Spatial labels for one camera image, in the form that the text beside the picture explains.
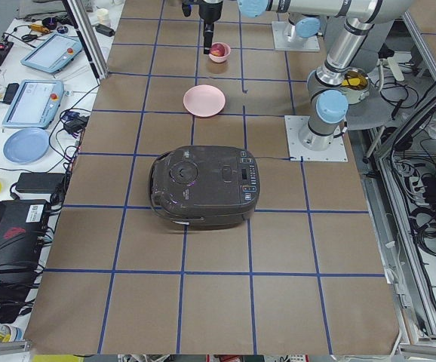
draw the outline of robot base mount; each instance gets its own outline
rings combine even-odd
[[[304,51],[318,52],[320,45],[318,44],[317,36],[310,38],[300,38],[296,36],[292,41],[287,39],[285,35],[286,29],[289,26],[285,21],[272,21],[273,42],[277,51]]]
[[[322,162],[347,162],[344,141],[342,137],[333,138],[332,143],[324,151],[313,151],[305,147],[299,140],[299,131],[307,127],[308,116],[286,115],[285,127],[287,129],[288,152],[294,161],[322,161]],[[335,135],[340,134],[337,127]]]

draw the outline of pink plate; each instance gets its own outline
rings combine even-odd
[[[225,106],[225,94],[212,85],[197,85],[185,93],[183,104],[192,115],[211,117]]]

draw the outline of white table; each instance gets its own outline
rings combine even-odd
[[[109,9],[109,17],[111,20],[111,26],[114,30],[117,29],[118,21],[121,16],[122,8],[124,5],[114,5]],[[91,13],[89,15],[90,21],[92,24],[97,24],[97,17],[95,13]],[[7,32],[13,32],[14,28],[19,25],[27,24],[22,20],[14,20],[8,27]],[[68,36],[76,36],[75,30],[68,26],[69,32]],[[16,32],[13,32],[13,35],[21,37],[24,34],[29,33],[29,29],[25,26],[21,26],[17,28]],[[107,37],[105,35],[96,33],[97,41],[100,44],[101,50],[103,51],[103,55],[105,59],[109,55],[110,48],[112,45],[112,41],[114,37]],[[56,118],[49,124],[47,128],[47,132],[49,135],[51,134],[54,127],[57,125],[56,130],[52,134],[51,137],[51,145],[54,148],[59,149],[60,147],[57,144],[55,135],[56,132],[62,129],[62,124],[58,124],[58,115],[64,109],[68,109],[73,106],[82,96],[84,96],[88,91],[98,85],[97,80],[94,77],[94,74],[91,71],[91,67],[87,61],[87,57],[85,56],[84,51],[77,55],[77,57],[61,72],[56,75],[50,75],[44,72],[40,72],[35,69],[30,69],[26,66],[20,64],[20,60],[24,58],[32,48],[21,41],[18,41],[12,37],[9,38],[10,41],[14,42],[14,46],[9,53],[8,57],[5,59],[2,66],[0,66],[0,94],[5,92],[5,88],[2,86],[7,86],[9,83],[20,83],[24,79],[31,80],[52,80],[59,79],[64,83],[65,92],[69,93],[69,95],[65,95],[60,104],[59,112],[57,113]],[[33,41],[33,45],[38,45],[39,41]],[[93,89],[81,102],[78,103],[76,107],[82,109],[92,110],[97,90]],[[6,112],[8,111],[9,105],[0,103],[0,168],[8,169],[8,170],[0,170],[0,183],[2,184],[2,191],[0,192],[0,200],[10,200],[10,187],[13,183],[15,183],[19,175],[22,171],[17,171],[18,169],[25,169],[33,172],[45,172],[53,167],[55,164],[60,163],[52,170],[52,172],[64,172],[63,169],[63,158],[58,155],[51,148],[45,153],[45,155],[39,160],[32,162],[30,164],[15,164],[7,160],[3,154],[3,146],[7,141],[8,137],[12,134],[16,133],[19,129],[10,129],[2,127],[2,120]],[[89,115],[89,112],[77,111],[83,115]],[[59,132],[58,133],[59,141],[62,147],[65,149],[67,146],[73,146],[76,143],[76,139],[69,135],[67,132]],[[23,195],[22,199],[25,198],[35,198],[34,195]],[[57,222],[57,216],[51,216],[49,220],[49,226],[53,229],[55,228]],[[42,249],[40,263],[45,265],[45,262],[48,257],[50,248],[45,247]],[[36,297],[37,290],[31,290],[27,300],[32,300]],[[27,314],[23,317],[18,317],[13,325],[15,327],[19,327],[22,330],[26,329],[27,324],[29,323],[30,314]],[[9,362],[22,362],[29,360],[29,353],[18,353],[5,356],[5,360]]]

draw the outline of screen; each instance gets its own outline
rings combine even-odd
[[[53,83],[25,83],[8,122],[38,124],[53,89]]]
[[[58,35],[54,36],[37,49],[34,54],[27,59],[27,62],[34,63],[44,68],[51,68],[64,54],[67,54],[67,49],[72,48],[75,43],[77,43],[76,40]]]

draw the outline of tablet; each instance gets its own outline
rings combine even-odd
[[[62,81],[22,81],[2,125],[46,128],[57,114],[63,94]]]
[[[24,66],[46,73],[59,72],[82,50],[77,38],[53,34],[20,62]]]

